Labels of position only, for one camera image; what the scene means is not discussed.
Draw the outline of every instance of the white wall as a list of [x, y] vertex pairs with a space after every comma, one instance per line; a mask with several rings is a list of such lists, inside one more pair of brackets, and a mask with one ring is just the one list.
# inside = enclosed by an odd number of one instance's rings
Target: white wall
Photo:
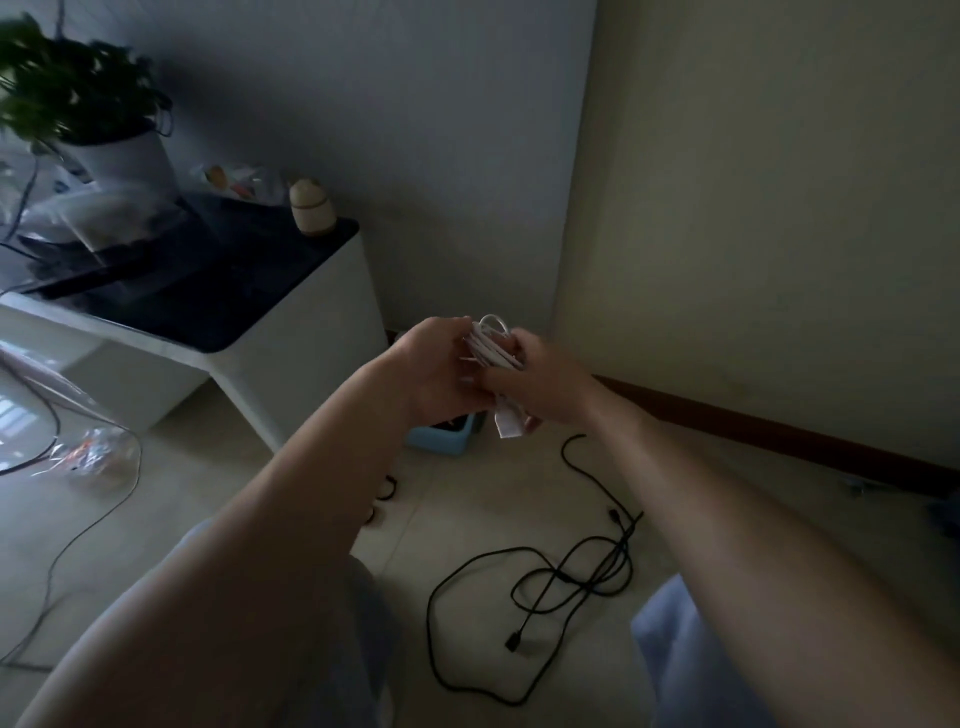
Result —
[[960, 4], [601, 0], [555, 329], [960, 467]]
[[[53, 0], [26, 3], [50, 27]], [[0, 4], [3, 14], [22, 2]], [[179, 169], [318, 177], [358, 217], [386, 323], [549, 322], [595, 0], [68, 0], [156, 59]]]

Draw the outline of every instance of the brown baseboard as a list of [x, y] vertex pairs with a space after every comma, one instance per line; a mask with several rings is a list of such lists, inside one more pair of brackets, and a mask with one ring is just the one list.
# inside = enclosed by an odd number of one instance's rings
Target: brown baseboard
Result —
[[617, 379], [605, 376], [597, 378], [654, 417], [675, 425], [792, 455], [925, 496], [945, 497], [960, 487], [960, 471], [941, 465], [664, 394]]

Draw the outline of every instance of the blue container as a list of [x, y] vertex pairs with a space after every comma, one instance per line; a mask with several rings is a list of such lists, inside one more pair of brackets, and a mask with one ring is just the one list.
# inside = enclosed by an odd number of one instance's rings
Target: blue container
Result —
[[443, 455], [459, 455], [467, 449], [467, 439], [473, 431], [475, 419], [473, 415], [468, 415], [467, 421], [458, 430], [414, 427], [407, 433], [404, 442], [411, 448], [428, 449]]

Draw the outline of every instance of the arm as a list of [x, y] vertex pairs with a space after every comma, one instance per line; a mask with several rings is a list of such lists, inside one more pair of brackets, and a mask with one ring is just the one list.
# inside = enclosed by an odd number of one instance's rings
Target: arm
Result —
[[354, 374], [204, 532], [98, 619], [18, 725], [263, 725], [324, 631], [377, 486], [412, 425], [484, 409], [431, 319]]
[[538, 337], [483, 386], [604, 443], [680, 562], [697, 606], [787, 725], [960, 724], [960, 670], [823, 533], [719, 473]]

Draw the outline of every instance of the beige wall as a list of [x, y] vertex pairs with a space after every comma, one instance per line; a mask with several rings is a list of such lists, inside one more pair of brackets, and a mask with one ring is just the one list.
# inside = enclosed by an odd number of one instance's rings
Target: beige wall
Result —
[[960, 467], [960, 4], [601, 0], [554, 329]]

